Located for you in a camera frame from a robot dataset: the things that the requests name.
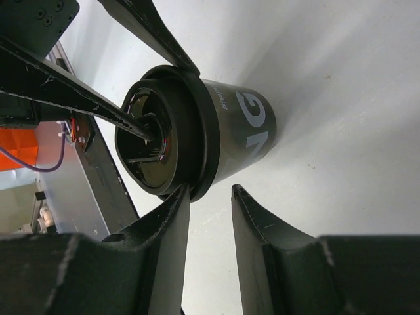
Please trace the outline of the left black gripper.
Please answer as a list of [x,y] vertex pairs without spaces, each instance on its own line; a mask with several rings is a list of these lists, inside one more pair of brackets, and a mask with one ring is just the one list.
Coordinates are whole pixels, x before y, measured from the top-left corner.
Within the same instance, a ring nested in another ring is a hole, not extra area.
[[77,1],[1,2],[1,127],[36,128],[42,121],[69,120],[74,111],[154,140],[144,124],[44,60],[78,12]]

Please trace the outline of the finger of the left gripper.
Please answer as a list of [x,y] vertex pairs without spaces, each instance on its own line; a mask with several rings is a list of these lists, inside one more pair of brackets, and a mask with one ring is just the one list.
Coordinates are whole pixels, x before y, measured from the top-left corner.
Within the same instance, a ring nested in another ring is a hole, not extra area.
[[152,0],[101,0],[106,12],[171,65],[200,71],[161,19]]

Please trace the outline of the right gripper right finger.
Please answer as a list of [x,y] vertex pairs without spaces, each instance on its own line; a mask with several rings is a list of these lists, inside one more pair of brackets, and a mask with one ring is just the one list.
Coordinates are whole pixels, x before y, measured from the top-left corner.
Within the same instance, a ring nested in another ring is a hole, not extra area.
[[313,237],[232,187],[244,314],[418,314],[419,237]]

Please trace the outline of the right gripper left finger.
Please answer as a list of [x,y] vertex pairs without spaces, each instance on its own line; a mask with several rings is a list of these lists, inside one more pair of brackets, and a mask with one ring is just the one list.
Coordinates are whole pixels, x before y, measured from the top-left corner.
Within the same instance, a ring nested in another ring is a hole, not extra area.
[[182,314],[190,192],[96,241],[3,234],[2,314]]

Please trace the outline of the single black cup lid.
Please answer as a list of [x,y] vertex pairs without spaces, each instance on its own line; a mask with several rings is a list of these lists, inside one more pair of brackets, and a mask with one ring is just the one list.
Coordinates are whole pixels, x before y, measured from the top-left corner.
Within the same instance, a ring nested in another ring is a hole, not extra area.
[[122,110],[156,136],[146,141],[115,129],[117,156],[129,176],[162,200],[181,184],[189,186],[191,201],[201,199],[215,179],[221,150],[204,82],[178,67],[156,66],[129,89]]

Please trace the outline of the single black paper cup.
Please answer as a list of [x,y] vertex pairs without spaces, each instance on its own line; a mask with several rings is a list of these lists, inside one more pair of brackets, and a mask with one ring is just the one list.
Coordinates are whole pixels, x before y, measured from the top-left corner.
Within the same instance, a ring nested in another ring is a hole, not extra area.
[[217,113],[220,155],[214,183],[261,160],[274,145],[276,116],[269,101],[245,87],[205,80]]

